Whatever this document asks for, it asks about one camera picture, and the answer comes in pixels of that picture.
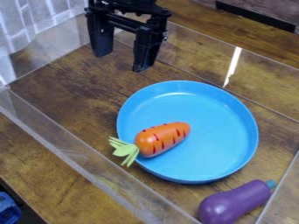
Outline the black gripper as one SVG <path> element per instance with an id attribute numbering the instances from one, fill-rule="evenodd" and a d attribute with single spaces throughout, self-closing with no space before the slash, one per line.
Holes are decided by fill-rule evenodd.
<path id="1" fill-rule="evenodd" d="M 92 52 L 96 57 L 114 50 L 115 28 L 135 33 L 132 70 L 143 72 L 155 64 L 167 39 L 167 20 L 172 13 L 156 0 L 88 0 L 86 16 Z"/>

